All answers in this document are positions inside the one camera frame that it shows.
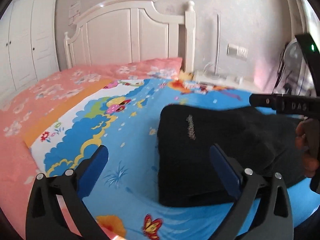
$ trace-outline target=bed sheet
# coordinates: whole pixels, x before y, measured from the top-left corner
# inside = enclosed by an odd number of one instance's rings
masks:
[[[109,236],[112,231],[129,240],[207,240],[232,204],[169,208],[157,202],[156,132],[160,112],[168,104],[237,108],[247,106],[249,96],[245,91],[193,82],[112,82],[72,108],[65,105],[65,114],[51,120],[52,125],[29,134],[32,156],[47,176],[61,175],[103,144],[109,151],[108,162],[83,201]],[[273,113],[270,109],[263,111]],[[309,189],[309,182],[305,179],[288,189],[295,226],[320,203],[320,195]],[[258,204],[255,200],[240,233],[249,229]]]
[[[153,60],[148,72],[144,63],[139,71],[134,64],[114,68],[74,67],[38,82],[0,108],[0,206],[17,232],[25,238],[28,199],[35,176],[40,172],[23,142],[22,134],[50,114],[61,103],[101,79],[171,77],[181,59]]]

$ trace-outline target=gray wall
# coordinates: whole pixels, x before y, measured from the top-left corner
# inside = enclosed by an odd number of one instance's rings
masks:
[[[66,68],[64,32],[69,36],[74,28],[68,26],[68,8],[77,0],[57,0],[56,45],[60,69]],[[81,12],[104,0],[80,0]],[[183,14],[188,0],[158,0],[156,9],[165,14]],[[284,44],[291,40],[291,21],[287,0],[193,0],[196,10],[195,68],[203,69],[215,59],[216,15],[221,14],[220,73],[233,73],[263,82],[271,69],[279,64]],[[227,57],[228,43],[249,49],[248,60]]]

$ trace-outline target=white headboard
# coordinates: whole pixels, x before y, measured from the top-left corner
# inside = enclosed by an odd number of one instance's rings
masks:
[[[157,0],[107,0],[77,20],[72,38],[65,33],[68,68],[75,65],[127,64],[178,56],[179,25],[184,25],[184,70],[193,72],[196,13],[188,2],[185,15],[157,12]]]

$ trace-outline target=white nightstand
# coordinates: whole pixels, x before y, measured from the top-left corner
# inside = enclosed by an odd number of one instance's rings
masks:
[[[236,82],[236,77],[228,76],[227,79],[213,79],[204,76],[202,71],[196,71],[193,76],[193,81],[209,83],[213,85],[226,86],[239,90],[246,90],[252,93],[263,93],[263,91],[258,88],[253,82],[242,80],[242,82]]]

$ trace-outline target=red butterfly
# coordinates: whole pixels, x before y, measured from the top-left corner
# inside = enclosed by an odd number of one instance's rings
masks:
[[[161,218],[157,218],[154,221],[152,221],[151,215],[148,214],[144,218],[144,225],[142,227],[143,234],[150,240],[160,240],[159,236],[157,236],[157,232],[161,226]]]

